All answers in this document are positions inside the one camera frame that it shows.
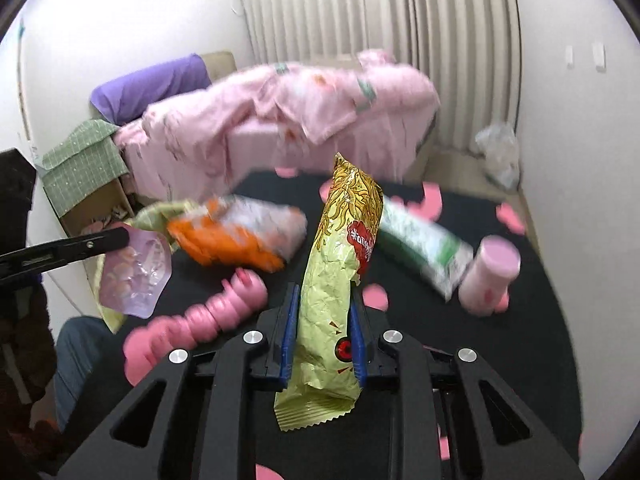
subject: pink plastic toy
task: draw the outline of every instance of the pink plastic toy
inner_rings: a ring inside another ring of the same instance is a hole
[[[520,273],[520,253],[508,240],[487,236],[480,242],[476,259],[464,277],[460,304],[476,316],[503,312],[508,306],[507,288]]]
[[[220,331],[235,329],[242,320],[267,304],[267,288],[252,270],[236,269],[225,289],[206,304],[191,305],[183,316],[158,316],[146,327],[131,331],[124,341],[124,373],[138,384],[171,350],[191,350],[199,342],[211,341]]]

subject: purple pillow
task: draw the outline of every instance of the purple pillow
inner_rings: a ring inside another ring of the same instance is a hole
[[[104,83],[91,92],[91,103],[107,121],[123,126],[152,103],[210,85],[204,61],[191,54]]]

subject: crinkled foil wrapper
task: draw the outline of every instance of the crinkled foil wrapper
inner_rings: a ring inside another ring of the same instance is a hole
[[[380,186],[337,153],[302,283],[292,375],[274,404],[283,431],[344,415],[360,395],[347,338],[351,282],[367,268],[382,208]]]

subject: plastic bag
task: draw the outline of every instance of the plastic bag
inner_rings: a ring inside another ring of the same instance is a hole
[[[160,233],[122,223],[113,227],[129,231],[129,245],[105,254],[98,300],[117,312],[146,319],[171,276],[171,249]]]
[[[507,123],[492,124],[476,134],[476,143],[484,153],[489,180],[515,191],[520,181],[520,147],[513,128]]]
[[[337,153],[300,291],[291,378],[274,403],[282,431],[342,416],[360,395],[347,327],[351,282],[367,269],[381,214],[380,186]]]
[[[220,262],[275,272],[305,240],[306,217],[296,207],[229,195],[170,221],[167,230],[201,265]]]

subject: black table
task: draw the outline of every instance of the black table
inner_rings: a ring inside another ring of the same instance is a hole
[[[306,242],[293,261],[281,272],[262,274],[270,293],[270,306],[280,305],[288,282],[302,282],[323,208],[318,189],[327,178],[304,174],[282,179],[274,173],[260,172],[251,174],[235,190],[245,196],[298,206],[308,219]],[[387,196],[398,195],[416,202],[422,199],[421,188],[381,185]],[[512,234],[498,222],[496,203],[443,192],[442,204],[438,223],[474,248],[483,237],[497,234],[513,242],[520,251],[522,270],[510,286],[508,311],[477,318],[460,307],[456,296],[445,304],[428,284],[380,250],[374,251],[363,283],[380,283],[385,287],[390,304],[388,318],[394,328],[447,352],[463,346],[478,351],[577,461],[582,419],[574,354],[562,311],[539,257],[525,237]],[[201,267],[178,251],[173,257],[173,274],[154,315],[181,314],[191,304],[202,303],[222,291],[220,281],[232,273],[229,267]],[[122,343],[130,330],[145,323],[129,317],[114,336],[112,346],[105,348],[105,355],[88,378],[65,430],[73,446],[78,446],[130,390],[123,373]],[[219,338],[210,345],[220,346],[224,340]],[[273,394],[257,394],[254,399],[257,462],[286,480],[385,479],[389,395],[364,391],[350,414],[327,424],[283,433],[273,414]],[[191,409],[202,402],[201,398],[187,400]],[[180,439],[172,438],[171,442],[176,447],[172,456],[191,463],[193,451],[181,448],[187,445]],[[168,477],[184,476],[184,469],[177,469]]]

